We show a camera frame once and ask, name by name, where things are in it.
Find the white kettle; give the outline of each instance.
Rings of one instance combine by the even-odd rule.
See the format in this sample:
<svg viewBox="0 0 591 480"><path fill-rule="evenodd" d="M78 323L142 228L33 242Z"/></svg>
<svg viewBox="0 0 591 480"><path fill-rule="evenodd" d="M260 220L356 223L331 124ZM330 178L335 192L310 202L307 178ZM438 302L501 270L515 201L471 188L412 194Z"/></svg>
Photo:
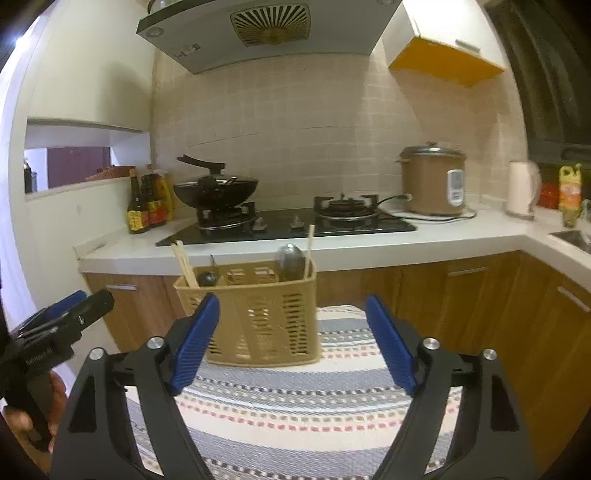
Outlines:
<svg viewBox="0 0 591 480"><path fill-rule="evenodd" d="M509 163L509 192L505 203L507 214L533 219L534 206L540 199L542 177L538 165L531 161Z"/></svg>

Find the brown rice cooker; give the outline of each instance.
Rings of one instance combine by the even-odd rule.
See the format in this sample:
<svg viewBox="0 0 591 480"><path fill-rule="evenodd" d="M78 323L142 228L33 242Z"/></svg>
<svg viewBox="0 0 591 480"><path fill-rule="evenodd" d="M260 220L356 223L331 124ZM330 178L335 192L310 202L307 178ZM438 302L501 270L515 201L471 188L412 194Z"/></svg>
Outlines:
<svg viewBox="0 0 591 480"><path fill-rule="evenodd" d="M423 215L461 214L465 203L466 156L434 142L407 147L400 154L405 207Z"/></svg>

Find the tiled wall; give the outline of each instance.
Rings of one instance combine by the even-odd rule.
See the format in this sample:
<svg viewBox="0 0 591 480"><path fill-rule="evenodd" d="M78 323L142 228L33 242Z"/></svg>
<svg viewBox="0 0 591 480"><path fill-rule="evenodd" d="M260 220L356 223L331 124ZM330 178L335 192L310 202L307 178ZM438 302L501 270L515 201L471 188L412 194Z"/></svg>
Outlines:
<svg viewBox="0 0 591 480"><path fill-rule="evenodd" d="M178 155L224 161L228 173L260 179L260 209L310 206L318 194L401 193L398 154L426 141L467 154L469 193L503 196L501 172L525 145L508 106L510 73L473 89L392 73L381 42L369 57L284 56L199 75L160 54L155 82L157 165L180 181L205 171Z"/></svg>

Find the drawer handle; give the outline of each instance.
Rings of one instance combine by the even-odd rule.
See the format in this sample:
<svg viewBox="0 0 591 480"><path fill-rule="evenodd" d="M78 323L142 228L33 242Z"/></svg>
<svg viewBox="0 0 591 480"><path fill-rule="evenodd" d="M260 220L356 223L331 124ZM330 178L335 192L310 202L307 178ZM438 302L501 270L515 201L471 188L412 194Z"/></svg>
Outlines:
<svg viewBox="0 0 591 480"><path fill-rule="evenodd" d="M564 288L562 286L558 286L557 290L562 295L564 295L565 297L567 297L570 301L572 301L577 307L579 307L581 310L583 310L585 313L591 312L591 307L589 307L588 305L586 305L583 301L581 301L580 298L578 298L575 295L573 295L566 288Z"/></svg>
<svg viewBox="0 0 591 480"><path fill-rule="evenodd" d="M107 285L107 290L132 290L137 291L138 287L135 285Z"/></svg>
<svg viewBox="0 0 591 480"><path fill-rule="evenodd" d="M472 45L471 43L468 43L467 41L460 40L459 38L457 38L456 39L456 44L459 47L465 48L466 50L470 50L470 51L473 51L475 53L480 53L480 47L477 47L476 45Z"/></svg>
<svg viewBox="0 0 591 480"><path fill-rule="evenodd" d="M468 275L470 273L485 272L488 267L468 268L467 270L456 270L455 272L448 272L448 277L459 277L460 275Z"/></svg>

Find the wok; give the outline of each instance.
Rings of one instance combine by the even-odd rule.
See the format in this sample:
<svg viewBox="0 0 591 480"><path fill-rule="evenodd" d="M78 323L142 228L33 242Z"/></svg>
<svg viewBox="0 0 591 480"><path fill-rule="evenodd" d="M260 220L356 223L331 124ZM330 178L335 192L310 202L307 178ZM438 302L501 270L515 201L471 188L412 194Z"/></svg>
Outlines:
<svg viewBox="0 0 591 480"><path fill-rule="evenodd" d="M254 193L258 184L257 179L223 174L225 163L197 160L186 155L177 159L209 169L209 175L173 186L178 199L193 208L228 210L244 202Z"/></svg>

